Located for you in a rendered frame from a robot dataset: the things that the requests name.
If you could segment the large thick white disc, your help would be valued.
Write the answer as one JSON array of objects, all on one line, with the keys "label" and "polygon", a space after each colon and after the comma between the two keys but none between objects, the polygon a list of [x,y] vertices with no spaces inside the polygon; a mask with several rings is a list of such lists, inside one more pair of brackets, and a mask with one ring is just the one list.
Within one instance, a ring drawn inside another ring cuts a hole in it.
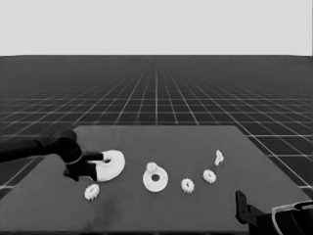
[{"label": "large thick white disc", "polygon": [[97,180],[109,181],[119,176],[125,167],[124,155],[118,150],[109,150],[102,153],[103,158],[96,161]]}]

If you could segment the small white T-shaped piece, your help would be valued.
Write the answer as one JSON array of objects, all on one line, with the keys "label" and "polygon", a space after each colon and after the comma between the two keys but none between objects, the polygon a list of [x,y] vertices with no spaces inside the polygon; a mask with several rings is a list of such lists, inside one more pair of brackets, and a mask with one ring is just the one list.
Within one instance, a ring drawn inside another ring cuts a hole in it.
[{"label": "small white T-shaped piece", "polygon": [[216,166],[219,166],[223,161],[224,161],[224,157],[223,157],[222,153],[219,150],[217,150],[214,164]]}]

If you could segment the white round carrier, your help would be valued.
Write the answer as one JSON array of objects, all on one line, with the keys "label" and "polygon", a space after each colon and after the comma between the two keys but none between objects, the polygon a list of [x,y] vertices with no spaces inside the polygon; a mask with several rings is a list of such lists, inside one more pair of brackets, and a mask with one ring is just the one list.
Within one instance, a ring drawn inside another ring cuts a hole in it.
[{"label": "white round carrier", "polygon": [[147,172],[143,174],[143,183],[150,192],[157,193],[165,189],[168,183],[168,174],[166,170],[157,164],[157,170],[154,173]]}]

